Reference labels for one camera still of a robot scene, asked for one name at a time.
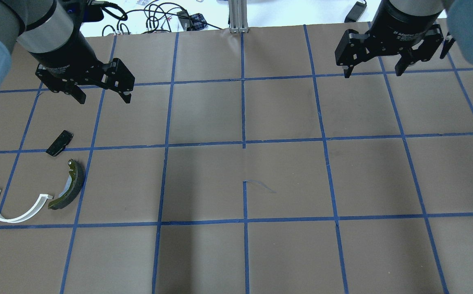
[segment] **brake lining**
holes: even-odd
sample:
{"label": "brake lining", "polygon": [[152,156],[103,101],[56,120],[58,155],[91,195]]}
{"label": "brake lining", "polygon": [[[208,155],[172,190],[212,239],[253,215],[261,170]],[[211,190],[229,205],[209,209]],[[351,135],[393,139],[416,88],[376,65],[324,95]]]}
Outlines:
{"label": "brake lining", "polygon": [[84,184],[85,174],[82,165],[79,164],[78,161],[70,159],[68,166],[70,167],[70,171],[66,186],[57,199],[48,203],[48,209],[55,210],[66,207],[76,198]]}

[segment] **blue painter's tape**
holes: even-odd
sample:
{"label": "blue painter's tape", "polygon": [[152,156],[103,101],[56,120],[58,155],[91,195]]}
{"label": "blue painter's tape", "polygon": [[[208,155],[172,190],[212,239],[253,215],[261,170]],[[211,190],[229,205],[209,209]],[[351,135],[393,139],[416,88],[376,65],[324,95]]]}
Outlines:
{"label": "blue painter's tape", "polygon": [[169,147],[193,147],[193,146],[240,145],[240,144],[242,144],[242,141],[203,142],[203,143],[176,143],[176,144],[169,144]]}
{"label": "blue painter's tape", "polygon": [[203,220],[203,221],[163,221],[161,225],[218,225],[221,223],[241,223],[242,219]]}
{"label": "blue painter's tape", "polygon": [[320,142],[322,138],[302,138],[302,139],[271,139],[271,140],[251,140],[247,144],[261,144],[261,143],[289,143],[289,142]]}
{"label": "blue painter's tape", "polygon": [[94,150],[117,150],[117,149],[146,149],[146,148],[164,148],[164,144],[156,145],[125,145],[125,146],[105,146],[105,147],[94,147]]}
{"label": "blue painter's tape", "polygon": [[[242,192],[244,195],[244,221],[247,220],[247,182],[242,182]],[[250,294],[249,287],[249,224],[244,223],[244,267],[245,267],[245,293]]]}
{"label": "blue painter's tape", "polygon": [[78,227],[150,227],[158,225],[156,221],[148,222],[113,222],[113,223],[79,223]]}
{"label": "blue painter's tape", "polygon": [[245,62],[244,62],[244,34],[240,34],[240,68],[242,70],[242,148],[246,148],[245,138]]}
{"label": "blue painter's tape", "polygon": [[[113,59],[113,54],[115,52],[115,45],[117,43],[117,36],[115,36],[113,38],[113,46],[111,48],[111,54],[109,55],[109,59]],[[96,140],[96,136],[97,136],[97,130],[98,130],[98,123],[100,122],[100,114],[102,113],[102,105],[104,103],[104,95],[106,93],[106,90],[102,90],[102,94],[100,95],[100,102],[98,104],[98,109],[97,109],[97,116],[96,116],[96,119],[95,119],[95,127],[93,129],[93,136],[91,138],[91,149],[89,151],[89,156],[88,156],[88,159],[87,159],[87,166],[86,166],[86,172],[85,172],[85,180],[84,180],[84,184],[82,185],[82,189],[80,191],[80,197],[78,199],[78,205],[77,205],[77,209],[76,209],[76,214],[75,214],[75,220],[73,222],[73,226],[72,226],[72,231],[71,231],[71,238],[70,238],[70,244],[69,244],[69,248],[68,248],[68,255],[66,256],[66,262],[65,262],[65,265],[64,265],[64,272],[62,274],[62,282],[61,282],[61,285],[60,285],[60,294],[63,294],[64,293],[64,289],[65,289],[65,285],[66,285],[66,279],[68,277],[68,269],[69,269],[69,264],[70,264],[70,260],[71,260],[71,253],[73,251],[73,244],[75,242],[75,235],[76,235],[76,230],[78,228],[78,218],[80,216],[80,211],[81,211],[81,208],[82,208],[82,200],[84,199],[84,194],[85,194],[85,190],[86,190],[86,185],[87,185],[87,176],[89,174],[89,169],[91,168],[91,159],[93,158],[93,149],[95,147],[95,140]]]}
{"label": "blue painter's tape", "polygon": [[245,80],[286,80],[290,78],[312,78],[312,75],[266,76],[262,78],[245,78]]}
{"label": "blue painter's tape", "polygon": [[248,219],[247,222],[298,222],[298,221],[334,221],[333,216],[307,216],[299,218],[259,218]]}
{"label": "blue painter's tape", "polygon": [[0,229],[60,229],[64,227],[73,227],[73,224],[53,224],[53,225],[0,225]]}
{"label": "blue painter's tape", "polygon": [[381,216],[340,216],[340,220],[393,220],[393,219],[419,219],[423,214],[387,214]]}
{"label": "blue painter's tape", "polygon": [[389,83],[389,80],[387,78],[387,72],[385,71],[385,66],[383,65],[382,58],[378,57],[378,61],[380,62],[380,66],[382,68],[383,76],[384,76],[384,79],[385,79],[385,84],[387,86],[387,91],[389,93],[389,97],[391,98],[391,104],[393,106],[394,114],[395,114],[396,120],[398,122],[398,128],[399,128],[401,136],[402,136],[401,139],[402,139],[403,144],[404,144],[406,156],[407,156],[409,166],[410,166],[410,170],[411,170],[411,173],[412,173],[412,178],[414,180],[414,186],[416,188],[417,197],[418,197],[419,203],[421,205],[421,212],[423,213],[423,218],[425,220],[425,226],[426,226],[426,229],[427,229],[427,234],[429,235],[429,240],[430,240],[430,244],[431,244],[431,248],[432,248],[432,253],[434,255],[434,260],[436,262],[437,271],[440,275],[440,281],[441,281],[441,285],[443,287],[443,292],[444,292],[444,294],[449,294],[449,290],[447,289],[447,284],[446,284],[446,281],[445,281],[445,277],[443,275],[443,270],[442,270],[442,267],[441,267],[440,258],[439,258],[439,255],[437,253],[436,243],[434,242],[434,236],[432,236],[432,229],[430,227],[429,219],[427,218],[427,211],[425,209],[425,204],[423,202],[423,197],[421,195],[420,185],[417,181],[416,171],[414,169],[414,164],[412,162],[412,157],[410,155],[409,146],[406,142],[406,135],[405,135],[403,126],[401,124],[401,119],[399,117],[398,108],[396,107],[396,104],[395,104],[395,99],[394,99],[394,96],[393,96],[393,91],[391,89],[391,84]]}
{"label": "blue painter's tape", "polygon": [[401,138],[401,135],[386,135],[386,136],[335,136],[327,138],[327,141],[334,140],[370,140],[370,139],[393,139]]}
{"label": "blue painter's tape", "polygon": [[134,84],[135,87],[139,86],[156,86],[156,85],[171,85],[171,82],[138,82]]}
{"label": "blue painter's tape", "polygon": [[24,140],[26,140],[26,134],[28,132],[29,125],[31,123],[31,118],[33,117],[33,113],[35,112],[35,107],[37,106],[37,102],[38,102],[38,99],[39,99],[39,96],[40,96],[40,89],[41,88],[42,88],[42,82],[40,83],[39,88],[37,89],[37,95],[35,95],[35,100],[33,101],[33,106],[31,107],[31,111],[29,112],[28,121],[26,123],[26,127],[24,128],[24,133],[22,134],[22,139],[20,140],[20,145],[19,145],[18,150],[17,150],[17,156],[15,157],[15,161],[13,162],[11,172],[9,173],[9,178],[8,178],[6,188],[5,188],[4,194],[3,194],[2,199],[1,199],[1,203],[0,203],[0,211],[2,211],[2,207],[4,205],[4,202],[6,201],[6,196],[7,196],[8,190],[9,190],[9,185],[12,182],[13,174],[15,173],[18,158],[20,156],[20,151],[22,150],[22,146],[24,145]]}
{"label": "blue painter's tape", "polygon": [[343,258],[343,247],[341,244],[341,233],[340,233],[340,226],[339,226],[339,216],[338,216],[338,208],[336,206],[336,198],[335,198],[335,191],[334,191],[334,185],[333,185],[333,175],[331,173],[331,166],[329,162],[329,152],[327,149],[327,140],[325,136],[325,129],[324,129],[324,123],[322,120],[322,110],[320,108],[320,96],[318,94],[318,84],[316,83],[316,73],[314,69],[314,60],[313,60],[313,52],[311,50],[311,42],[309,41],[309,33],[307,32],[307,26],[303,26],[303,30],[305,32],[305,40],[307,41],[307,50],[309,52],[309,61],[311,62],[311,73],[313,77],[313,86],[314,86],[314,94],[316,96],[316,108],[318,110],[318,119],[320,121],[320,131],[322,132],[322,141],[324,144],[324,156],[325,156],[325,164],[326,164],[326,169],[327,169],[327,177],[329,180],[329,189],[331,193],[331,201],[333,203],[333,217],[336,223],[335,229],[336,229],[336,239],[338,243],[338,254],[340,258],[340,267],[341,267],[341,276],[343,280],[343,290],[345,294],[349,294],[349,285],[347,283],[347,273],[345,269],[345,261]]}
{"label": "blue painter's tape", "polygon": [[[162,223],[162,213],[164,210],[164,192],[166,184],[166,172],[167,172],[167,156],[169,154],[169,127],[171,125],[171,107],[173,106],[173,88],[175,86],[175,69],[176,69],[176,56],[178,51],[178,33],[175,37],[175,49],[173,51],[173,68],[171,70],[171,84],[169,90],[169,104],[167,107],[167,123],[166,123],[166,139],[165,139],[165,152],[164,152],[164,167],[162,170],[162,185],[160,187],[160,202],[158,204],[158,222]],[[160,251],[160,232],[162,226],[156,227],[156,239],[155,239],[155,257],[153,262],[153,277],[152,277],[152,293],[156,291],[156,274],[158,270],[158,253]]]}
{"label": "blue painter's tape", "polygon": [[221,80],[183,80],[179,82],[174,82],[175,85],[178,84],[201,84],[203,82],[234,82],[235,80],[231,80],[230,78],[223,78]]}

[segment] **white object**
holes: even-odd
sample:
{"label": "white object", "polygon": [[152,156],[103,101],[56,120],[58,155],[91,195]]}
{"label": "white object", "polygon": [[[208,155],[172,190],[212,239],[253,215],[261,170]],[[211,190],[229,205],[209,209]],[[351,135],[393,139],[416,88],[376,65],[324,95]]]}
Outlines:
{"label": "white object", "polygon": [[231,33],[249,31],[247,0],[229,0],[229,30]]}
{"label": "white object", "polygon": [[0,221],[7,222],[7,223],[18,223],[18,222],[23,222],[25,220],[29,220],[31,219],[32,216],[34,216],[35,214],[37,214],[37,212],[39,212],[39,210],[42,208],[42,206],[44,206],[44,204],[46,203],[48,199],[53,199],[53,196],[48,195],[48,194],[40,194],[39,198],[37,199],[37,202],[35,202],[33,207],[31,207],[25,214],[13,219],[5,219],[0,213]]}

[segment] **white background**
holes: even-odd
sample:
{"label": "white background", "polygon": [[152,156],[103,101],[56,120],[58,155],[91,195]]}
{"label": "white background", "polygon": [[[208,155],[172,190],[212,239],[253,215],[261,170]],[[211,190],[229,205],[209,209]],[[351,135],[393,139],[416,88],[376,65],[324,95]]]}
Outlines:
{"label": "white background", "polygon": [[[109,0],[109,2],[115,2],[125,11],[143,9],[144,7],[138,5],[137,0]],[[221,28],[229,27],[227,25],[229,17],[227,1],[159,0],[156,4],[160,2],[175,2],[186,8],[190,15],[202,13],[206,22]],[[345,16],[354,3],[356,3],[356,0],[247,0],[247,17],[250,27],[334,24],[345,20]],[[358,21],[372,21],[379,4],[380,0],[367,0],[367,9]],[[164,10],[167,11],[172,7],[171,5],[165,6]],[[180,11],[180,9],[175,9],[173,12],[177,13],[177,11]],[[136,11],[130,13],[128,17],[125,23],[132,33],[145,32],[146,17],[143,12]],[[443,12],[440,17],[445,17],[445,13]],[[104,14],[104,20],[101,22],[83,24],[81,32],[85,37],[100,36],[102,28],[108,24],[116,27],[117,20]],[[182,30],[182,28],[179,28],[176,17],[171,20],[171,30]],[[111,32],[111,29],[107,29],[105,35]]]}

